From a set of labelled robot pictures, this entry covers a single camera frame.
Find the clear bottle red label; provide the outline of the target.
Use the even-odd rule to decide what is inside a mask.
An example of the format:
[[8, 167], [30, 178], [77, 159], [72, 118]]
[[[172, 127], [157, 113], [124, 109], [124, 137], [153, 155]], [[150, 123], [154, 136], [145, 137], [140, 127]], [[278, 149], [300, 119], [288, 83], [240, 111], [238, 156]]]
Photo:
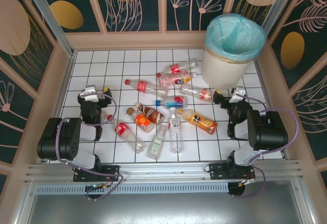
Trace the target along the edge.
[[198, 100], [210, 103], [213, 101], [215, 90], [209, 88], [194, 87], [188, 83], [183, 83], [180, 86], [179, 92], [183, 95], [192, 95]]

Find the orange juice bottle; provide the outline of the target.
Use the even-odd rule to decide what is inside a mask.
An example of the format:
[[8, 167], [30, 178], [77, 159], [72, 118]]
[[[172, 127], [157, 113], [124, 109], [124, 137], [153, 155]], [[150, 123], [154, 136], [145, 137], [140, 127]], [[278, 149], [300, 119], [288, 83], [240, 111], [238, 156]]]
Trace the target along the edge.
[[178, 109], [177, 113], [188, 123], [202, 129], [212, 135], [217, 129], [217, 123], [212, 121], [192, 109]]

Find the red-capped clear cola bottle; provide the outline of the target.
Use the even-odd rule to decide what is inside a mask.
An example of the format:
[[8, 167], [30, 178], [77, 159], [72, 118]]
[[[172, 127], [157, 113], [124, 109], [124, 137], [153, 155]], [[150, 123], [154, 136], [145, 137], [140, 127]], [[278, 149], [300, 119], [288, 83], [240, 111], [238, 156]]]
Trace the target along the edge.
[[161, 98], [165, 98], [168, 94], [167, 88], [158, 87], [144, 80], [126, 79], [125, 84], [140, 93], [151, 94]]
[[108, 115], [107, 119], [112, 124], [114, 132], [118, 137], [128, 143], [135, 153], [139, 154], [145, 149], [145, 143], [136, 136], [125, 122], [114, 118], [112, 115]]
[[189, 71], [198, 68], [199, 64], [196, 59], [188, 60], [188, 61], [182, 61], [174, 63], [173, 65], [170, 65], [164, 69], [164, 71], [158, 72], [157, 77], [161, 77], [164, 74], [174, 74], [179, 73], [182, 71]]

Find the blue-capped bottle blue red label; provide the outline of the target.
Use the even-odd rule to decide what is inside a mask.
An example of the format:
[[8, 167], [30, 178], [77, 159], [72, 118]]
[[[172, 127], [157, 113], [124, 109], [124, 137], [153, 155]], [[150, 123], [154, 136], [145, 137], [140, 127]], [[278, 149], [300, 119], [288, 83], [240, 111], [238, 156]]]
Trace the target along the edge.
[[188, 98], [183, 95], [167, 96], [162, 100], [157, 100], [155, 105], [158, 107], [170, 108], [186, 108], [188, 106]]

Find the orange label bottle brown cap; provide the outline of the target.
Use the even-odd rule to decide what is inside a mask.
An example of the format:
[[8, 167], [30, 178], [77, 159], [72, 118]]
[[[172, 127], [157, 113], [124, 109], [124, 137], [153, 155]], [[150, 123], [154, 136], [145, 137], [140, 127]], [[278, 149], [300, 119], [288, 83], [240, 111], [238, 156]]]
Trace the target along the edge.
[[142, 112], [136, 111], [132, 107], [127, 109], [127, 114], [131, 117], [134, 123], [146, 133], [150, 133], [155, 127], [155, 124], [152, 123]]

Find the pink milk drink bottle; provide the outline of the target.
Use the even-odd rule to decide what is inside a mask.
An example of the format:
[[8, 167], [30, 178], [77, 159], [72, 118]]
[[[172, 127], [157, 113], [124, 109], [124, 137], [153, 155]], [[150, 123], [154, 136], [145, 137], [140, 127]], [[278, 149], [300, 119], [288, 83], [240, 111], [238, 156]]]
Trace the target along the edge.
[[170, 86], [181, 85], [188, 83], [191, 79], [195, 78], [196, 74], [188, 71], [178, 73], [164, 74], [160, 76], [159, 82], [161, 87], [168, 88]]

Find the brown drink bottle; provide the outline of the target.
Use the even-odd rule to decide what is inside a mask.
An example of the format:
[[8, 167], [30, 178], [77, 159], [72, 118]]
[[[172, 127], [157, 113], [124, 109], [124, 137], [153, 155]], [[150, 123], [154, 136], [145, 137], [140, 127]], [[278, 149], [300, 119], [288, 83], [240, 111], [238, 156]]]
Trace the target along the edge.
[[165, 119], [165, 116], [154, 108], [145, 106], [141, 103], [136, 103], [135, 107], [138, 111], [143, 113], [152, 123], [156, 125], [161, 125]]

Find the white-capped clear water bottle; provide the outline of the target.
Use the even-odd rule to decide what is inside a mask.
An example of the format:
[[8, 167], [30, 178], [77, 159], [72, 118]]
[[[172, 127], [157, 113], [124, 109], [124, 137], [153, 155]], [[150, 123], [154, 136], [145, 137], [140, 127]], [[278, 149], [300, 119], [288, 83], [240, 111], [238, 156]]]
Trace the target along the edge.
[[178, 154], [183, 151], [181, 122], [175, 107], [171, 107], [169, 111], [168, 130], [171, 152]]

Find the small clear bottle green label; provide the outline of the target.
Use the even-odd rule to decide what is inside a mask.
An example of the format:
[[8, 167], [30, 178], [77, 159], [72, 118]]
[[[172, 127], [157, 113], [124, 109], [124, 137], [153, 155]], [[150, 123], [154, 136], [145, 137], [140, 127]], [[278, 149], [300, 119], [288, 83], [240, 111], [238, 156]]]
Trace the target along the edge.
[[167, 125], [161, 124], [158, 127], [157, 133], [153, 136], [152, 141], [148, 147], [147, 157], [158, 160], [165, 143], [165, 134], [167, 131]]

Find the white waste bin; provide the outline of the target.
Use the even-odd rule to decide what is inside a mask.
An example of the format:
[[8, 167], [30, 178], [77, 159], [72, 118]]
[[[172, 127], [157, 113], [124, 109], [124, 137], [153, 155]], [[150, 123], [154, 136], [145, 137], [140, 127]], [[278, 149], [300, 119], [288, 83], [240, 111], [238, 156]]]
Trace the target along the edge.
[[235, 87], [253, 60], [235, 61], [213, 54], [206, 46], [202, 63], [202, 78], [210, 87]]

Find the light blue bin liner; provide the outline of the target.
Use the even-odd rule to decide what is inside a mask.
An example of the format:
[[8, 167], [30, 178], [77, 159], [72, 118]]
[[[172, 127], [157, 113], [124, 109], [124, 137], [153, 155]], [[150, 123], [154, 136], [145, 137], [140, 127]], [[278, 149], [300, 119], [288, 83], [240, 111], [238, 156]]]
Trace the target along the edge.
[[239, 14], [222, 14], [207, 26], [204, 46], [216, 57], [246, 62], [256, 58], [266, 42], [266, 32]]

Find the grey metal panel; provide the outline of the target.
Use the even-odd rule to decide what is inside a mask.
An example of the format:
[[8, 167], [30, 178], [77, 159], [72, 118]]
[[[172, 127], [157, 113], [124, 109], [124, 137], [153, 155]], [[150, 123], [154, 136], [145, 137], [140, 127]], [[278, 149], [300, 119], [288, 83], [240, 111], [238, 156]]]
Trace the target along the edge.
[[303, 224], [288, 182], [269, 182], [253, 198], [227, 193], [38, 195], [28, 224]]

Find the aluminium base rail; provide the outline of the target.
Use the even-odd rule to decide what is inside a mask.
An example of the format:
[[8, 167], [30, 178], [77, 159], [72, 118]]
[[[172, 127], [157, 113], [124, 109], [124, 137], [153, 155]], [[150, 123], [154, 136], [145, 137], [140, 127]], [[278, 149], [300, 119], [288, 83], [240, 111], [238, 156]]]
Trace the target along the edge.
[[[120, 163], [124, 183], [182, 183], [208, 182], [208, 162]], [[303, 177], [297, 161], [258, 160], [254, 166], [261, 169], [267, 181], [293, 180]], [[25, 183], [64, 184], [73, 182], [74, 172], [64, 164], [30, 165]]]

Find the aluminium frame post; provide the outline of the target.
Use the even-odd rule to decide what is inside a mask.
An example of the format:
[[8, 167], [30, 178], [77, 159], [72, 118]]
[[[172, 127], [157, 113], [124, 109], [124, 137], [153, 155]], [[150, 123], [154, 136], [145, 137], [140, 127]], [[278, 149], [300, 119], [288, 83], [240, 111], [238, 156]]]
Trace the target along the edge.
[[73, 49], [69, 44], [62, 27], [53, 14], [48, 2], [46, 0], [34, 0], [34, 2], [40, 12], [43, 14], [45, 21], [48, 23], [50, 29], [56, 36], [65, 53], [71, 57], [73, 55]]
[[271, 28], [273, 27], [279, 13], [281, 12], [286, 0], [275, 0], [272, 4], [263, 24], [262, 27], [265, 31], [265, 38], [268, 37], [269, 32], [271, 31]]

